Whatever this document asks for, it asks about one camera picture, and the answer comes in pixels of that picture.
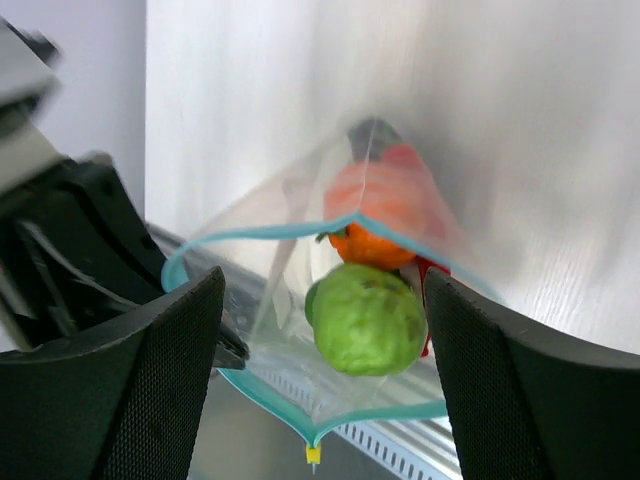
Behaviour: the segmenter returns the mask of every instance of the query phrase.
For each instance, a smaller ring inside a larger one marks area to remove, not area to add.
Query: clear plastic bag
[[[432,355],[398,375],[350,376],[330,367],[314,345],[305,295],[342,264],[331,243],[317,235],[354,224],[418,255],[403,270],[414,286],[416,278],[409,277],[415,265],[434,262],[446,269],[451,259],[466,267],[475,262],[428,165],[389,124],[374,118],[328,139],[250,192],[194,235],[163,271],[171,290],[193,275],[189,251],[209,258],[210,266],[222,265],[231,285],[226,320],[251,355],[246,371],[224,375],[310,444],[346,422],[446,414]],[[470,271],[455,274],[491,296]],[[244,280],[229,278],[237,272],[246,272]],[[256,308],[234,314],[233,297],[250,290]],[[416,292],[422,295],[419,284]]]

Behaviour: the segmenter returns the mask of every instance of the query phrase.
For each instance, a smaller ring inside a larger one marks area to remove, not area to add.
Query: white wall
[[[148,19],[152,221],[193,232],[368,110],[407,127],[504,303],[640,352],[640,3],[149,0]]]
[[[142,212],[146,2],[3,0],[0,16],[63,52],[63,90],[38,118],[41,130],[62,153],[110,153]]]

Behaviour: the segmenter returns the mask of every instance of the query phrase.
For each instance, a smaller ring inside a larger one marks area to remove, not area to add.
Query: gray wall
[[[146,1],[4,0],[0,16],[63,51],[63,89],[38,118],[41,130],[72,156],[109,152],[142,212]]]

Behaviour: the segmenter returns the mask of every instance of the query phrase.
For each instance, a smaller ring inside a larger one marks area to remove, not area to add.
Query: green guava
[[[397,374],[424,349],[428,327],[422,302],[391,273],[340,265],[317,283],[310,308],[316,347],[339,372]]]
[[[311,288],[307,291],[307,295],[304,297],[304,315],[309,325],[313,325],[313,300],[316,298],[319,285],[320,281],[311,285]]]

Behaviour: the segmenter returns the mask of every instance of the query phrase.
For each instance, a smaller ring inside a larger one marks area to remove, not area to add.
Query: fruit stem
[[[346,238],[347,237],[347,229],[346,228],[341,228],[340,230],[337,230],[335,232],[320,233],[316,237],[316,242],[320,243],[322,240],[324,240],[324,237],[326,237],[327,235],[335,235],[336,237]]]

